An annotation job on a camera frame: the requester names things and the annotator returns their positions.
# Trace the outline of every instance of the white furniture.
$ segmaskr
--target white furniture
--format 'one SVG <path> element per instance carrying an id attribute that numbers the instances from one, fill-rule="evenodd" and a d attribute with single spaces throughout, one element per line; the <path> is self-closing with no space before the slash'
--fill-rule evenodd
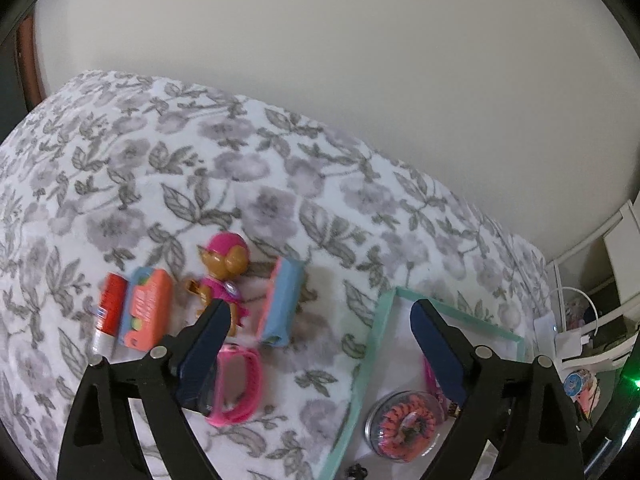
<path id="1" fill-rule="evenodd" d="M 571 258 L 576 258 L 578 254 L 584 254 L 594 244 L 604 240 L 606 253 L 613 270 L 613 277 L 588 290 L 587 294 L 592 295 L 609 285 L 613 281 L 616 283 L 620 306 L 601 316 L 597 323 L 603 326 L 614 319 L 622 317 L 627 334 L 630 336 L 623 342 L 607 348 L 606 351 L 589 357 L 577 357 L 565 360 L 556 360 L 556 367 L 561 376 L 567 375 L 572 370 L 586 368 L 591 372 L 601 372 L 620 368 L 628 358 L 633 345 L 638 336 L 638 323 L 640 322 L 640 202 L 636 199 L 636 204 L 627 201 L 620 209 L 609 218 L 603 225 L 595 230 L 582 242 L 571 248 L 559 258 L 551 261 L 546 270 L 549 275 L 551 288 L 558 288 L 554 295 L 557 295 L 559 315 L 562 331 L 566 332 L 566 313 L 564 310 L 566 294 L 562 287 L 566 285 L 562 282 L 561 267 Z M 590 322 L 583 327 L 574 329 L 576 336 L 584 336 L 596 329 L 596 322 Z"/>

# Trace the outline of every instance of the pink watch strap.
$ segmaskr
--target pink watch strap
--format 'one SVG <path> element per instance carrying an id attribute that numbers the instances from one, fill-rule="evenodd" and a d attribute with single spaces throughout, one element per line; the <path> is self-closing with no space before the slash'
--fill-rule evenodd
<path id="1" fill-rule="evenodd" d="M 246 385 L 238 403 L 231 410 L 224 411 L 225 364 L 238 354 L 244 358 Z M 218 353 L 218 376 L 214 388 L 214 405 L 207 422 L 222 428 L 247 421 L 255 413 L 262 397 L 262 365 L 258 351 L 235 344 L 223 345 Z"/>

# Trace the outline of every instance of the bed sheet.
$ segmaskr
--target bed sheet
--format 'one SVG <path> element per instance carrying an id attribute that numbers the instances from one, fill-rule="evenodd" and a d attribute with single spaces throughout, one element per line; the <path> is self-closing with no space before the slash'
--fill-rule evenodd
<path id="1" fill-rule="evenodd" d="M 254 311 L 277 256 L 306 261 L 293 343 L 262 352 L 258 413 L 222 429 L 187 413 L 223 478 L 318 478 L 384 290 L 521 335 L 529 359 L 549 310 L 538 249 L 438 181 L 295 112 L 167 78 L 88 71 L 47 98 L 0 146 L 0 221 L 0 418 L 46 479 L 106 273 L 147 264 L 182 282 L 218 230 L 248 240 L 239 286 Z M 176 287 L 172 333 L 197 307 Z"/>

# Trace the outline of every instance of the clear plastic lid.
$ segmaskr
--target clear plastic lid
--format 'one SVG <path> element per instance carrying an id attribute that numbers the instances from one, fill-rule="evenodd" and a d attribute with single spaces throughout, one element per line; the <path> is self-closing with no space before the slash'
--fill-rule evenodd
<path id="1" fill-rule="evenodd" d="M 373 407 L 365 424 L 365 438 L 376 454 L 395 462 L 411 462 L 433 448 L 444 419 L 433 396 L 396 392 Z"/>

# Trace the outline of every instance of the toy figurine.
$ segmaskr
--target toy figurine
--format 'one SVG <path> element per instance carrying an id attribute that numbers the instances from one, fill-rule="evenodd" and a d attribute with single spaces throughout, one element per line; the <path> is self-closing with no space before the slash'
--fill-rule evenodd
<path id="1" fill-rule="evenodd" d="M 208 275 L 200 280 L 189 280 L 187 290 L 200 296 L 200 315 L 213 299 L 224 300 L 231 309 L 231 329 L 229 336 L 236 334 L 236 326 L 242 326 L 242 318 L 249 314 L 243 306 L 242 295 L 231 281 L 247 270 L 249 248 L 239 234 L 222 232 L 213 236 L 206 248 L 198 246 L 200 259 L 207 268 Z"/>

